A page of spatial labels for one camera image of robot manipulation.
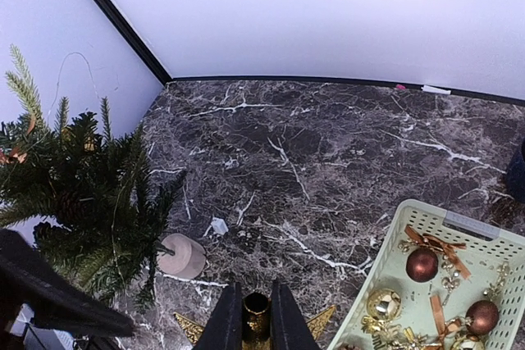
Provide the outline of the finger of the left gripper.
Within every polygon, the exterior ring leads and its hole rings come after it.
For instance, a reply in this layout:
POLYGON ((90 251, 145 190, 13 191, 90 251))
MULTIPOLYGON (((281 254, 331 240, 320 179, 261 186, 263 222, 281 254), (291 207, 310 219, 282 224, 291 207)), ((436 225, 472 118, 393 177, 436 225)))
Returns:
POLYGON ((132 320, 64 280, 16 231, 1 230, 1 328, 23 304, 40 329, 100 337, 130 337, 132 320))

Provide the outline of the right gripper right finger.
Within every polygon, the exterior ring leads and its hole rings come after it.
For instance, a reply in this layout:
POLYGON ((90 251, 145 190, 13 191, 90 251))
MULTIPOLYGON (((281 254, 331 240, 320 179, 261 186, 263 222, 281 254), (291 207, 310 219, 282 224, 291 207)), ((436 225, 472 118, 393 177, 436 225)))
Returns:
POLYGON ((271 338, 276 350, 319 350, 287 284, 272 283, 271 338))

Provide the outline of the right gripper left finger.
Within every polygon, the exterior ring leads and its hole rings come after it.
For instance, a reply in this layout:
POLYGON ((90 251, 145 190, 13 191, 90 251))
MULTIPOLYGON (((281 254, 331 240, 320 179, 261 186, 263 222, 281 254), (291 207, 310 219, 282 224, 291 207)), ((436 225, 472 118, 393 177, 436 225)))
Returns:
POLYGON ((239 283, 224 288, 193 350, 242 348, 242 296, 239 283))

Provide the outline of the gold star tree topper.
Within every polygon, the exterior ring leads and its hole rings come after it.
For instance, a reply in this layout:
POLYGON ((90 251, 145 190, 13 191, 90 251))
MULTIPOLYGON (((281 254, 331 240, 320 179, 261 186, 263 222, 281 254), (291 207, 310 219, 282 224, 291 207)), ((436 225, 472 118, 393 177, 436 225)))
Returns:
MULTIPOLYGON (((315 317, 306 320, 306 325, 317 341, 330 321, 336 306, 331 305, 318 313, 315 317)), ((194 346, 204 332, 204 326, 190 320, 178 312, 174 317, 185 337, 194 346)), ((242 301, 243 349, 271 349, 271 299, 255 292, 246 296, 242 301)))

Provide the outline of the dark pine cone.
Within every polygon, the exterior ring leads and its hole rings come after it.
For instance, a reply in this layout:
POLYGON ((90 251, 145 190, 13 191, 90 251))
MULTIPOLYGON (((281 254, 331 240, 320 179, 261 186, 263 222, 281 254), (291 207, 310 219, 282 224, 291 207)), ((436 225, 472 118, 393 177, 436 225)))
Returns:
POLYGON ((55 243, 68 235, 67 229, 48 222, 41 222, 34 227, 34 241, 37 245, 55 243))
POLYGON ((82 196, 78 191, 65 191, 57 195, 55 217, 60 225, 73 226, 89 215, 92 197, 82 196))

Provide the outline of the small green christmas tree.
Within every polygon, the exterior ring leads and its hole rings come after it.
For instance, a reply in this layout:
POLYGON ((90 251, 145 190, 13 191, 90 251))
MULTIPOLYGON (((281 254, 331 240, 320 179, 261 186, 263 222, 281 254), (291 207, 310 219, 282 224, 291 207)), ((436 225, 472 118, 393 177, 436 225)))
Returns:
POLYGON ((39 217, 35 246, 70 284, 106 305, 136 286, 135 303, 155 300, 160 239, 186 173, 155 184, 138 127, 112 133, 109 101, 70 116, 61 98, 54 122, 21 50, 10 48, 8 88, 23 112, 1 125, 1 224, 39 217))

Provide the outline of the copper ribbon bow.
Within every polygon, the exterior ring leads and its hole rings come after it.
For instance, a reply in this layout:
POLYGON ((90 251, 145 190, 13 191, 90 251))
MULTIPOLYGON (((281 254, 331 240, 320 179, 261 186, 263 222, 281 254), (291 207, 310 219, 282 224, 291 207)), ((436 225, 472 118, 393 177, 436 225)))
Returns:
POLYGON ((19 123, 1 123, 1 140, 8 146, 1 146, 1 164, 21 164, 27 158, 23 147, 29 142, 29 136, 36 126, 36 116, 26 114, 19 119, 19 123))
POLYGON ((470 319, 463 316, 446 320, 439 295, 432 295, 430 304, 437 337, 433 343, 429 343, 426 346, 426 349, 445 349, 445 339, 451 334, 454 334, 454 342, 449 346, 449 349, 460 349, 460 339, 464 337, 461 334, 461 329, 466 327, 470 319))
POLYGON ((466 243, 447 243, 434 235, 427 233, 420 234, 411 225, 406 225, 404 232, 411 241, 419 247, 430 248, 433 252, 438 252, 448 257, 449 262, 459 271, 465 280, 471 276, 471 272, 456 253, 456 250, 466 250, 466 243))

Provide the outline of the pale green plastic basket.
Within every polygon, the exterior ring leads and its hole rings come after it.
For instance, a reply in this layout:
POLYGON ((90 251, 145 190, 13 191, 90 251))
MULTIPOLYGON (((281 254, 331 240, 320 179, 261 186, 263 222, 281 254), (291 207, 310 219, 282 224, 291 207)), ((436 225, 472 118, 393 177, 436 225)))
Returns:
POLYGON ((509 349, 523 314, 523 237, 409 199, 331 348, 509 349))

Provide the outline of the round wooden tree base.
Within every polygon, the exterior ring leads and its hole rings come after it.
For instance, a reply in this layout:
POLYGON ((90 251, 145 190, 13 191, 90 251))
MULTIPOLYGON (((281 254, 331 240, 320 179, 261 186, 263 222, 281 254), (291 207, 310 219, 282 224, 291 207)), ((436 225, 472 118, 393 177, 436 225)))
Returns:
POLYGON ((162 246, 172 251, 158 251, 158 268, 165 274, 192 280, 199 276, 206 264, 204 247, 183 234, 170 234, 162 241, 162 246))

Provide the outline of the gold bauble left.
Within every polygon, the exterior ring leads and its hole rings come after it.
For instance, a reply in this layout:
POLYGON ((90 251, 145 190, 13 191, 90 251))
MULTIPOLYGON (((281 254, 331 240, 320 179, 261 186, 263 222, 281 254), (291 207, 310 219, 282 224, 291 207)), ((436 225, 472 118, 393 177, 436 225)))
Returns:
POLYGON ((366 309, 368 315, 376 320, 395 320, 401 313, 401 297, 392 289, 375 289, 367 299, 366 309))

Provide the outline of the brown bauble back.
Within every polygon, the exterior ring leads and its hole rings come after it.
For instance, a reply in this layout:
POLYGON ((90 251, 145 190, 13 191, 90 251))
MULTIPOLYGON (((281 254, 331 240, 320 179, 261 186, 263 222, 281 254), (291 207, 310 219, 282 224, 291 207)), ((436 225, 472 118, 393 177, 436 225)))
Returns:
POLYGON ((438 268, 437 255, 428 248, 418 248, 409 254, 405 270, 411 280, 426 283, 436 276, 438 268))

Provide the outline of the brown bauble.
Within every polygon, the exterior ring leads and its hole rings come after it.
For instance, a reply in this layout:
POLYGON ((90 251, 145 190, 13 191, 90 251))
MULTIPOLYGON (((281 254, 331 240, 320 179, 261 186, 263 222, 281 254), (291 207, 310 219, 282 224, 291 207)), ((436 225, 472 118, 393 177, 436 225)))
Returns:
POLYGON ((475 335, 489 334, 497 325, 500 313, 498 307, 489 300, 475 302, 466 312, 470 320, 468 331, 475 335))
POLYGON ((409 254, 405 270, 411 280, 426 283, 436 276, 438 268, 437 255, 428 248, 418 248, 409 254))

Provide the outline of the brown bauble right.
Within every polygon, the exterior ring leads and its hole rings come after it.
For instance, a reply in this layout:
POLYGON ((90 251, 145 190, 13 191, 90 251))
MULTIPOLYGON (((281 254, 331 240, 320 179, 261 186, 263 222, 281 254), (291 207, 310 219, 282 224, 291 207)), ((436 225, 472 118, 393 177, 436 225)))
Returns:
POLYGON ((497 325, 500 313, 498 307, 489 300, 475 302, 466 312, 470 320, 468 331, 475 335, 489 334, 497 325))

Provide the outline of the dark blue mug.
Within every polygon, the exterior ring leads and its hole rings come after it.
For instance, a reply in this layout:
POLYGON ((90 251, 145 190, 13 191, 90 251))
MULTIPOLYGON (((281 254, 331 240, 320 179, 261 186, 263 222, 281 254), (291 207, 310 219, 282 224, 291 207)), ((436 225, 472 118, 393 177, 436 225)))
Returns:
POLYGON ((519 148, 507 166, 504 182, 508 194, 520 203, 524 203, 524 181, 524 151, 522 148, 519 148))

